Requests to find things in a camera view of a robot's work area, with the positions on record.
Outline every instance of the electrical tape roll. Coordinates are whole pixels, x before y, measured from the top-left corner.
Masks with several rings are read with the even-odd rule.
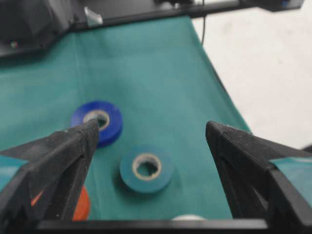
[[[150,176],[140,175],[137,170],[145,162],[153,164],[157,171]],[[162,150],[150,146],[132,150],[120,162],[122,180],[139,193],[148,194],[163,189],[171,180],[173,172],[174,166],[170,157]]]
[[[122,132],[122,115],[119,109],[106,101],[92,101],[75,110],[71,118],[71,126],[83,124],[96,118],[104,122],[98,133],[97,147],[113,143]]]

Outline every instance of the fabric surface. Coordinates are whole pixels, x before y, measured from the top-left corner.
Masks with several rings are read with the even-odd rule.
[[[231,217],[205,125],[249,129],[188,17],[69,33],[46,53],[0,60],[0,149],[68,128],[75,109],[93,100],[120,109],[123,132],[94,155],[90,219]],[[156,194],[132,192],[120,178],[121,157],[140,145],[161,148],[175,166]]]
[[[270,160],[312,207],[312,157],[286,157]]]

